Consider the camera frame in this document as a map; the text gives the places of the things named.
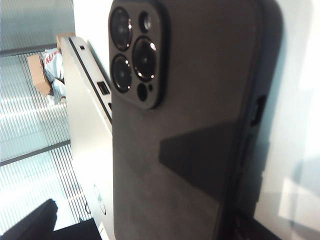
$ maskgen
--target camera module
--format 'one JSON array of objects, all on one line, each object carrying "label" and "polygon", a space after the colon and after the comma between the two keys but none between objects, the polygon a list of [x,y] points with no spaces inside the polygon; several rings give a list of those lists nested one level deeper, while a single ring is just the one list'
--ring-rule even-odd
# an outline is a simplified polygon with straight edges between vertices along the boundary
[{"label": "camera module", "polygon": [[129,14],[122,7],[116,8],[110,18],[110,33],[114,45],[121,51],[129,48],[132,25]]},{"label": "camera module", "polygon": [[133,68],[139,78],[148,82],[155,77],[156,46],[147,37],[139,38],[132,51]]},{"label": "camera module", "polygon": [[131,87],[131,68],[129,61],[123,55],[117,55],[111,65],[111,75],[116,89],[120,93],[127,92]]}]

